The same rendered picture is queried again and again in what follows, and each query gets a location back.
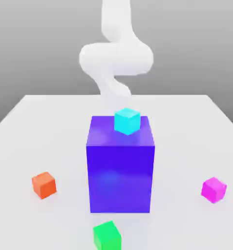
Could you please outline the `small orange cube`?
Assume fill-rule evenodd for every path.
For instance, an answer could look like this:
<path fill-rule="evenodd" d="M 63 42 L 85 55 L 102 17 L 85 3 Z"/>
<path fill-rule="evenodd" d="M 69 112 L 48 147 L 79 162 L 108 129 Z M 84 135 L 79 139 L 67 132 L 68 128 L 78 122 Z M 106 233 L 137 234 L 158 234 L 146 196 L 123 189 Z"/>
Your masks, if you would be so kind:
<path fill-rule="evenodd" d="M 57 192 L 55 178 L 49 172 L 43 172 L 32 177 L 34 192 L 44 199 Z"/>

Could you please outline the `small magenta cube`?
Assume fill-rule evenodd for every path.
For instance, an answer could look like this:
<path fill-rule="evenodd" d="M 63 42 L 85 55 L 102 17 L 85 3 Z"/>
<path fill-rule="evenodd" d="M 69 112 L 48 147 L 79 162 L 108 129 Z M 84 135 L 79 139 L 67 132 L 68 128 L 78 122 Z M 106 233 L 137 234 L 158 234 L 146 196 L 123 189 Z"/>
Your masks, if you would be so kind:
<path fill-rule="evenodd" d="M 225 196 L 227 185 L 216 177 L 206 180 L 202 185 L 201 195 L 211 203 L 222 200 Z"/>

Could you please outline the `small cyan cube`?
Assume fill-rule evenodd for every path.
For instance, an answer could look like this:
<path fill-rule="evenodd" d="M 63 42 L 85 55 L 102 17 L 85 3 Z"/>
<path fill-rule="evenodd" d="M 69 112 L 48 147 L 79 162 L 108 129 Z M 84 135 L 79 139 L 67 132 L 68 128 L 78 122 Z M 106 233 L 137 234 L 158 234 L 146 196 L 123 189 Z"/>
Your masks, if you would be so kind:
<path fill-rule="evenodd" d="M 136 110 L 124 108 L 114 113 L 114 130 L 125 135 L 138 131 L 140 123 L 141 115 Z"/>

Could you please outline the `large purple box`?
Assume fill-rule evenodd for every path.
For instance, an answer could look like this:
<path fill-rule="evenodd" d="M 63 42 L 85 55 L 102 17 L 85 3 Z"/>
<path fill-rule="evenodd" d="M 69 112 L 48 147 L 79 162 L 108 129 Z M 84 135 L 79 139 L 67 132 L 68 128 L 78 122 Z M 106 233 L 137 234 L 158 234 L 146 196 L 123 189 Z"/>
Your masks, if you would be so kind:
<path fill-rule="evenodd" d="M 114 130 L 112 116 L 93 116 L 86 143 L 90 211 L 148 213 L 154 155 L 147 116 L 131 135 Z"/>

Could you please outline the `small green cube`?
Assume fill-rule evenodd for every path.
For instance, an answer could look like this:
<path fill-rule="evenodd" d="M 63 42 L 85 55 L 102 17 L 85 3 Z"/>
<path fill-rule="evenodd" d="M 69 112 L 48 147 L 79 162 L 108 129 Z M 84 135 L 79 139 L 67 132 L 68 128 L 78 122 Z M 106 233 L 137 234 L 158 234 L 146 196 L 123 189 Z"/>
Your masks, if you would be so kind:
<path fill-rule="evenodd" d="M 122 250 L 122 237 L 113 221 L 95 226 L 93 240 L 97 250 Z"/>

